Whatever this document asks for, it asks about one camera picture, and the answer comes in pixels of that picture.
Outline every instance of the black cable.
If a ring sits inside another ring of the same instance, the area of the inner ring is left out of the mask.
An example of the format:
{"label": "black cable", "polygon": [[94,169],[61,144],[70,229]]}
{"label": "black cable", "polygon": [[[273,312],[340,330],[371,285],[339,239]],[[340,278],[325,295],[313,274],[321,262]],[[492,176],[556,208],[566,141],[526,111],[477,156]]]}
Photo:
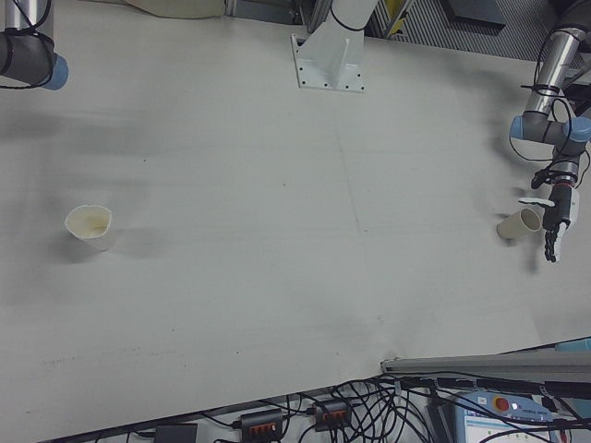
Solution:
{"label": "black cable", "polygon": [[299,402],[299,406],[297,407],[297,409],[290,409],[288,407],[282,406],[281,404],[278,403],[274,403],[272,401],[268,401],[268,400],[258,400],[258,403],[264,403],[264,404],[268,404],[270,406],[273,406],[275,408],[279,408],[279,409],[283,409],[284,411],[288,411],[289,413],[293,413],[292,416],[296,415],[296,414],[308,414],[306,410],[300,410],[299,408],[301,408],[302,405],[302,398],[300,396],[300,402]]}
{"label": "black cable", "polygon": [[[441,389],[441,391],[443,391],[444,393],[450,393],[449,391],[445,391],[444,389]],[[413,391],[413,393],[415,393],[416,395],[421,395],[418,392]],[[478,409],[474,409],[471,408],[469,406],[466,406],[463,403],[460,403],[458,401],[453,401],[451,399],[447,399],[447,398],[443,398],[443,397],[439,397],[438,399],[441,401],[446,401],[448,403],[454,404],[456,406],[459,406],[463,409],[466,409],[467,411],[471,411],[474,413],[479,413],[480,415],[484,415],[488,418],[494,418],[496,420],[499,420],[500,422],[503,422],[504,424],[506,424],[509,427],[512,427],[515,430],[520,430],[521,432],[524,432],[525,434],[528,434],[530,437],[539,439],[544,441],[545,443],[552,443],[551,440],[548,440],[547,438],[543,438],[540,436],[536,436],[535,434],[532,434],[530,431],[523,429],[522,427],[519,427],[518,425],[551,425],[552,422],[536,422],[536,421],[524,421],[524,420],[514,420],[514,419],[508,419],[507,417],[503,417],[501,415],[495,414],[493,412],[491,412],[490,410],[484,408],[483,406],[479,405],[478,403],[475,403],[474,401],[470,401],[469,399],[466,399],[464,397],[462,397],[459,394],[455,394],[455,393],[450,393],[452,395],[454,395],[455,397],[458,397],[460,399],[462,399],[462,401],[466,401],[470,404],[474,404]]]}
{"label": "black cable", "polygon": [[331,4],[330,10],[331,10],[332,18],[334,18],[334,21],[336,21],[342,28],[345,28],[346,30],[350,30],[352,32],[360,32],[365,29],[365,26],[363,28],[351,28],[350,26],[345,25],[338,17],[336,17],[336,14],[334,14],[334,10],[332,9],[332,4]]}
{"label": "black cable", "polygon": [[314,425],[311,425],[310,427],[307,427],[306,430],[304,430],[304,432],[302,432],[302,435],[299,436],[299,439],[297,440],[297,443],[302,443],[302,441],[304,441],[304,437],[306,436],[306,434],[308,432],[310,432],[312,429],[314,429]]}
{"label": "black cable", "polygon": [[[406,398],[409,399],[410,398],[410,389],[406,391]],[[406,406],[406,408],[404,409],[404,417],[402,417],[403,422],[400,426],[400,431],[398,431],[398,436],[396,436],[396,438],[394,439],[394,443],[398,443],[398,440],[400,440],[400,437],[403,434],[404,431],[404,425],[406,424],[406,415],[408,413],[408,406]]]}
{"label": "black cable", "polygon": [[[571,407],[571,405],[569,403],[567,403],[564,399],[562,399],[561,397],[554,397],[554,398],[558,401],[558,403],[561,404],[561,406],[564,409],[566,409],[569,413],[571,413],[571,415],[574,418],[576,418],[579,422],[584,422],[585,421],[585,419],[581,415],[579,415],[579,413],[575,409],[573,409]],[[587,431],[591,432],[591,425],[585,425],[585,428],[586,428]]]}
{"label": "black cable", "polygon": [[154,438],[154,437],[156,437],[155,432],[145,432],[145,431],[132,431],[132,432],[140,438]]}
{"label": "black cable", "polygon": [[[570,429],[581,429],[581,427],[562,428],[562,427],[557,427],[557,426],[548,426],[548,427],[532,427],[529,430],[532,432],[550,432],[550,431],[560,431],[560,430],[570,430]],[[492,436],[488,436],[486,438],[483,438],[478,443],[488,443],[489,441],[494,440],[495,438],[510,436],[511,434],[518,434],[521,432],[523,432],[523,431],[521,431],[519,429],[510,429],[508,431],[502,431],[497,434],[493,434]]]}
{"label": "black cable", "polygon": [[226,422],[223,422],[222,420],[218,420],[217,418],[214,418],[214,417],[208,415],[207,413],[197,413],[197,415],[201,415],[202,417],[207,418],[208,420],[214,422],[217,425],[229,427],[231,429],[235,429],[231,423],[226,423]]}
{"label": "black cable", "polygon": [[587,156],[587,166],[585,167],[585,169],[583,170],[583,173],[581,174],[581,178],[579,179],[579,184],[574,187],[575,189],[578,189],[579,186],[583,183],[583,179],[585,178],[585,174],[587,174],[589,167],[591,167],[591,155],[589,155],[589,150],[587,148],[585,148],[585,155]]}
{"label": "black cable", "polygon": [[525,157],[524,154],[522,154],[521,152],[519,152],[517,150],[517,148],[513,145],[513,138],[511,137],[511,134],[509,134],[509,144],[511,145],[511,149],[513,150],[513,152],[515,152],[519,157],[521,157],[523,160],[527,161],[527,162],[551,162],[552,159],[529,159],[527,157]]}
{"label": "black cable", "polygon": [[[472,404],[472,405],[474,405],[474,406],[478,407],[478,409],[482,409],[482,410],[484,410],[484,411],[488,411],[488,409],[484,408],[482,405],[480,405],[480,404],[476,403],[475,401],[472,401],[472,400],[469,400],[469,399],[467,399],[467,398],[465,398],[465,397],[462,397],[462,396],[461,396],[461,395],[459,395],[459,394],[456,394],[456,393],[454,393],[454,392],[450,392],[450,391],[448,391],[448,390],[446,390],[446,389],[438,389],[438,391],[440,391],[440,392],[443,392],[444,394],[447,394],[447,395],[452,395],[453,397],[455,397],[455,398],[457,398],[457,399],[462,399],[462,401],[466,401],[466,402],[468,402],[469,404]],[[501,416],[501,415],[498,415],[498,420],[499,420],[499,421],[501,421],[501,422],[503,422],[503,423],[505,423],[506,425],[508,425],[508,426],[510,426],[510,427],[513,427],[513,428],[515,428],[515,429],[520,429],[520,428],[519,428],[519,426],[513,425],[513,424],[512,424],[512,423],[511,423],[509,420],[507,420],[507,419],[506,419],[506,417],[503,417],[503,416]],[[551,424],[551,422],[541,422],[541,423],[543,423],[543,424]],[[531,433],[527,432],[527,430],[524,430],[524,434],[527,434],[527,435],[529,435],[530,437],[537,438],[537,439],[539,439],[539,440],[542,440],[542,441],[548,442],[548,440],[547,440],[547,439],[545,439],[545,438],[543,438],[543,437],[540,437],[540,436],[536,436],[535,434],[531,434]]]}

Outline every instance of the gray robot arm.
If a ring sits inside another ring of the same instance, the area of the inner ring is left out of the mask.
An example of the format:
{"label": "gray robot arm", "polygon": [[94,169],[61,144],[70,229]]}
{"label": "gray robot arm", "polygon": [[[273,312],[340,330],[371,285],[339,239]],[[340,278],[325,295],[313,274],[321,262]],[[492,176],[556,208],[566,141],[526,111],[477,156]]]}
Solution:
{"label": "gray robot arm", "polygon": [[29,85],[10,89],[59,90],[66,84],[67,74],[66,60],[54,52],[52,0],[6,0],[0,75]]}
{"label": "gray robot arm", "polygon": [[538,171],[531,186],[551,185],[549,200],[529,201],[545,208],[546,259],[560,261],[562,237],[578,216],[579,163],[591,139],[591,120],[569,118],[565,123],[549,120],[555,101],[562,100],[561,86],[579,43],[591,32],[591,0],[575,2],[549,35],[549,51],[536,72],[525,111],[513,119],[510,136],[554,146],[552,160]]}

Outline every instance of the red switch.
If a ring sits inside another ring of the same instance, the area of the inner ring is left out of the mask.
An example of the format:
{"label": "red switch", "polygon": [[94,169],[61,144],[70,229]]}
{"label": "red switch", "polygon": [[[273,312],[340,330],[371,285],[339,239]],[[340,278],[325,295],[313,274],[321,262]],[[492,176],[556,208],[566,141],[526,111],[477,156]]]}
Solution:
{"label": "red switch", "polygon": [[509,402],[507,399],[503,399],[502,397],[496,397],[494,400],[495,408],[497,408],[502,413],[509,411]]}

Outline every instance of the paper cup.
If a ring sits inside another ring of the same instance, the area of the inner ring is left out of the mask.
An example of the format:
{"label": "paper cup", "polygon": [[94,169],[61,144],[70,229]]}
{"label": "paper cup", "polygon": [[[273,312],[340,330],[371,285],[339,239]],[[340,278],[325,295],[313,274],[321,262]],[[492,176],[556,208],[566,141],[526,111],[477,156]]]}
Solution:
{"label": "paper cup", "polygon": [[539,216],[531,209],[518,210],[497,225],[497,233],[507,240],[536,233],[542,227]]}
{"label": "paper cup", "polygon": [[79,240],[106,251],[115,242],[113,213],[103,206],[78,206],[67,214],[66,229]]}

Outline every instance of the cable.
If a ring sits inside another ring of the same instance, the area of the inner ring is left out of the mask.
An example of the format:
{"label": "cable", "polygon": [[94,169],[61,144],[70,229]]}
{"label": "cable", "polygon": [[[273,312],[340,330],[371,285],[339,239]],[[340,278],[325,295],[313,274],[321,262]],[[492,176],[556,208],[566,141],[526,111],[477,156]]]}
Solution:
{"label": "cable", "polygon": [[231,429],[235,429],[234,426],[231,423],[223,422],[222,420],[218,420],[217,418],[213,418],[212,416],[210,416],[210,415],[208,415],[206,413],[197,413],[197,415],[201,415],[201,416],[207,418],[208,420],[214,422],[217,425],[224,426],[224,427],[229,427]]}
{"label": "cable", "polygon": [[587,156],[587,166],[585,167],[585,169],[583,170],[583,173],[581,174],[581,178],[579,179],[579,184],[574,187],[575,189],[578,189],[579,186],[583,184],[583,179],[585,178],[585,174],[587,174],[589,167],[591,167],[591,155],[589,155],[589,150],[587,148],[585,148],[585,155]]}
{"label": "cable", "polygon": [[154,438],[154,437],[156,437],[155,432],[144,432],[144,431],[132,431],[132,432],[140,438]]}
{"label": "cable", "polygon": [[[568,427],[568,428],[561,428],[557,426],[548,426],[548,427],[533,427],[530,430],[534,432],[549,432],[549,431],[560,431],[562,429],[570,430],[570,429],[581,429],[580,427]],[[510,436],[511,434],[518,434],[522,431],[519,429],[511,429],[509,431],[499,432],[497,434],[493,434],[492,436],[488,436],[483,438],[478,443],[488,443],[490,440],[494,440],[495,438]]]}
{"label": "cable", "polygon": [[523,160],[527,161],[527,162],[551,162],[552,159],[529,159],[527,157],[525,157],[525,155],[523,155],[521,152],[519,152],[517,150],[517,148],[513,145],[513,138],[511,137],[511,134],[509,135],[509,144],[511,145],[511,149],[513,150],[513,152],[515,152],[519,157],[521,157]]}
{"label": "cable", "polygon": [[297,443],[302,443],[302,441],[304,441],[304,437],[306,436],[306,434],[308,432],[310,432],[312,429],[314,429],[314,425],[311,425],[310,427],[307,427],[306,430],[304,432],[302,432],[302,435],[299,436],[299,439],[297,440]]}

